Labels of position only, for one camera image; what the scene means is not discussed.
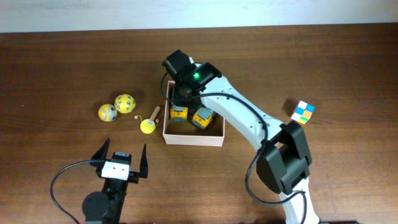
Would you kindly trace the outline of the yellow grey mixer truck toy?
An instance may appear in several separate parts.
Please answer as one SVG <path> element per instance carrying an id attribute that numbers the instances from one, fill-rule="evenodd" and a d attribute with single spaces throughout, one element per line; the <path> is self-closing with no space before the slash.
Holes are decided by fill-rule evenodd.
<path id="1" fill-rule="evenodd" d="M 215 112 L 206 107 L 200 107 L 192 117 L 192 123 L 200 129 L 206 129 L 213 121 Z"/>

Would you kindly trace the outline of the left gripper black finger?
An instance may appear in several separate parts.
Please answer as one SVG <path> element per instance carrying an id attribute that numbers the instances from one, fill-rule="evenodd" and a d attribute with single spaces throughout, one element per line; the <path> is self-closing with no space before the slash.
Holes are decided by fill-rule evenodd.
<path id="1" fill-rule="evenodd" d="M 110 138 L 107 138 L 104 144 L 91 157 L 90 165 L 94 167 L 101 167 L 106 161 L 106 155 L 110 144 Z"/>
<path id="2" fill-rule="evenodd" d="M 140 178 L 148 178 L 148 172 L 149 172 L 149 165 L 147 161 L 147 154 L 146 154 L 146 144 L 144 144 L 143 150 L 142 150 L 142 156 L 141 156 L 141 161 L 139 164 L 139 177 Z"/>

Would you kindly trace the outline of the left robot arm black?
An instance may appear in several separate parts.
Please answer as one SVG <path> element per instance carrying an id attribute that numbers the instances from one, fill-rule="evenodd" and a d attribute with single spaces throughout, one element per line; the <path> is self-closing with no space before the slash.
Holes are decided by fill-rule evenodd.
<path id="1" fill-rule="evenodd" d="M 148 177 L 149 167 L 146 147 L 143 147 L 139 171 L 131 171 L 132 156 L 123 152 L 114 152 L 106 158 L 110 140 L 107 139 L 91 157 L 90 165 L 96 167 L 96 174 L 104 179 L 102 190 L 87 195 L 82 203 L 85 223 L 119 223 L 127 187 L 138 184 L 140 179 Z"/>

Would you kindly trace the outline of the yellow grey dump truck toy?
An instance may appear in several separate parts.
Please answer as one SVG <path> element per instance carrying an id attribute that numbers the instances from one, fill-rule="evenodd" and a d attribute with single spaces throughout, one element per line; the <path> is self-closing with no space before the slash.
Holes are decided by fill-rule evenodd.
<path id="1" fill-rule="evenodd" d="M 188 118 L 188 108 L 172 104 L 170 106 L 170 120 L 178 122 L 186 122 Z"/>

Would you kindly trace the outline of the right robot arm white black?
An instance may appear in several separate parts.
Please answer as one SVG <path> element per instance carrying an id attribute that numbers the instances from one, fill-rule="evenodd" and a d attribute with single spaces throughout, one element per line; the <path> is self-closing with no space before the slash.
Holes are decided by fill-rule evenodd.
<path id="1" fill-rule="evenodd" d="M 269 116 L 240 94 L 212 64 L 196 63 L 176 50 L 162 63 L 175 82 L 179 106 L 204 106 L 222 116 L 236 128 L 256 151 L 245 176 L 248 194 L 263 205 L 281 205 L 286 223 L 319 223 L 310 193 L 312 156 L 302 126 L 287 124 Z M 261 182 L 280 198 L 267 202 L 254 195 L 249 178 L 255 171 Z"/>

